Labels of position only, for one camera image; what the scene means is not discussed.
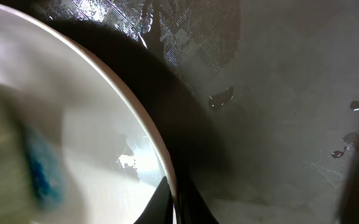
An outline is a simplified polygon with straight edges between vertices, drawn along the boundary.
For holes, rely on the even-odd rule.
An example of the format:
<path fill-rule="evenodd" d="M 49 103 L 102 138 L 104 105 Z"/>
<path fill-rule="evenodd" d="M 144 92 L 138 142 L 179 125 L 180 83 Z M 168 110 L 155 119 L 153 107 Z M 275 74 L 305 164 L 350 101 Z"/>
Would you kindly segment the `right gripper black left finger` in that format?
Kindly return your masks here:
<path fill-rule="evenodd" d="M 134 224 L 172 224 L 174 203 L 167 178 L 163 177 L 144 211 Z"/>

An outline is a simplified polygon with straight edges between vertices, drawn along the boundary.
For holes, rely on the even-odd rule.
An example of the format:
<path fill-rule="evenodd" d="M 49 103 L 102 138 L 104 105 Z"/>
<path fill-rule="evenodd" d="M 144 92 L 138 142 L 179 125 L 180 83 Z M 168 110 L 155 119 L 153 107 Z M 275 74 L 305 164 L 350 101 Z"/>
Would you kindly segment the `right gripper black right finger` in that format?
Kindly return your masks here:
<path fill-rule="evenodd" d="M 181 224 L 219 224 L 192 180 L 178 181 Z"/>

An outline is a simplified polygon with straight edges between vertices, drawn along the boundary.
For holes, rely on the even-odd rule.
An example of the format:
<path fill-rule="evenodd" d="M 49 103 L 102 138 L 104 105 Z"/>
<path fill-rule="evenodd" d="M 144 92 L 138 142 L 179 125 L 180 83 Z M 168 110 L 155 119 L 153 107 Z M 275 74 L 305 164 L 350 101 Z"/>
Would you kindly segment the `white plate blue stain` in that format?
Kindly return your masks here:
<path fill-rule="evenodd" d="M 134 223 L 176 178 L 156 125 L 98 57 L 0 4 L 0 223 Z"/>

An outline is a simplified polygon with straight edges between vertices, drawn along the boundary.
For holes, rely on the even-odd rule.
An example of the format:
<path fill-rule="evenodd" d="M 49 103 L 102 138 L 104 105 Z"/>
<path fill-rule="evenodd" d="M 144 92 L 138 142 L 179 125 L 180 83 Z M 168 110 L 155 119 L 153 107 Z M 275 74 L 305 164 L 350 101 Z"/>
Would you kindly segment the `dark brown serving tray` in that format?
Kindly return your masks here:
<path fill-rule="evenodd" d="M 7 1 L 96 54 L 220 223 L 359 223 L 359 1 Z"/>

